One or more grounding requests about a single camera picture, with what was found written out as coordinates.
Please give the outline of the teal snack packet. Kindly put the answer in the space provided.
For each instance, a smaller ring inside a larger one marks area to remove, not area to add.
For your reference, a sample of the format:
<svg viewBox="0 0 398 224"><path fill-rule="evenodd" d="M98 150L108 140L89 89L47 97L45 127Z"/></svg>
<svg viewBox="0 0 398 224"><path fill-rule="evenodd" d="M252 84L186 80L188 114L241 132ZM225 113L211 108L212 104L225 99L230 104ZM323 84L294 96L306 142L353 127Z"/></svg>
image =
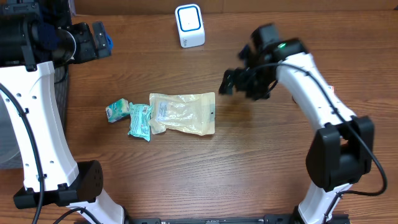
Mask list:
<svg viewBox="0 0 398 224"><path fill-rule="evenodd" d="M145 139L150 141L150 125L153 106L146 104L129 103L131 122L129 126L130 136Z"/></svg>

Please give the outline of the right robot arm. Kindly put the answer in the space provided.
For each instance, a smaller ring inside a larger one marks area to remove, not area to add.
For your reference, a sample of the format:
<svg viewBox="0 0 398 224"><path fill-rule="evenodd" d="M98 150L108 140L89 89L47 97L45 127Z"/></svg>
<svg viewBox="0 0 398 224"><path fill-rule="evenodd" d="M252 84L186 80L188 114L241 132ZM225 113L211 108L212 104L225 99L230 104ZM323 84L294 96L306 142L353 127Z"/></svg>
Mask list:
<svg viewBox="0 0 398 224"><path fill-rule="evenodd" d="M305 161L311 179L305 198L292 214L266 215L265 223L349 223L348 216L332 213L343 192L371 170L373 122L334 94L300 39L282 40L274 24L258 27L251 38L254 47L239 53L244 67L225 71L219 93L243 91L260 100L283 85L315 132Z"/></svg>

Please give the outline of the teal white small box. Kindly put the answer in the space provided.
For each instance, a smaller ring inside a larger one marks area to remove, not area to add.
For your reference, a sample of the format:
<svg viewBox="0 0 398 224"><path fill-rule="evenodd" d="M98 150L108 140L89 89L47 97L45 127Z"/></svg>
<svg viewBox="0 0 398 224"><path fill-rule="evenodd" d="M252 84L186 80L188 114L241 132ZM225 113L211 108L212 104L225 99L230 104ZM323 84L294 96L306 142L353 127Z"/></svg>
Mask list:
<svg viewBox="0 0 398 224"><path fill-rule="evenodd" d="M114 123L130 114L128 100L121 98L105 109L109 123Z"/></svg>

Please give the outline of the beige plastic pouch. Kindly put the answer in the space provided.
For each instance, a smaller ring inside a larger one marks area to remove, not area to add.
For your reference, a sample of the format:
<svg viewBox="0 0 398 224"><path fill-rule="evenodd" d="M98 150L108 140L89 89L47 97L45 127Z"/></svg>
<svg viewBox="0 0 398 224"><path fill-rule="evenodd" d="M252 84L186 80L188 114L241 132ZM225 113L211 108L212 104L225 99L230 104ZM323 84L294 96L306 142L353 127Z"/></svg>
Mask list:
<svg viewBox="0 0 398 224"><path fill-rule="evenodd" d="M151 93L153 107L149 124L152 134L173 129L199 136L215 133L215 93L165 95Z"/></svg>

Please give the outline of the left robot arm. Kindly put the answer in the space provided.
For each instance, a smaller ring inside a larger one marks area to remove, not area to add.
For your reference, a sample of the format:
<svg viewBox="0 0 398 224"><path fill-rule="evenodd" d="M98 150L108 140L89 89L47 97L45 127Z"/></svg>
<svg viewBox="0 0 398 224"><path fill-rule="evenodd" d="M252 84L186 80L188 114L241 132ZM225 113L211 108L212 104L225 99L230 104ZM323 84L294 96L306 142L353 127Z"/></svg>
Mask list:
<svg viewBox="0 0 398 224"><path fill-rule="evenodd" d="M103 188L100 163L74 160L55 96L58 67L109 57L111 49L101 22L72 23L68 1L1 4L1 98L24 169L24 185L13 197L17 208L56 204L89 223L129 222Z"/></svg>

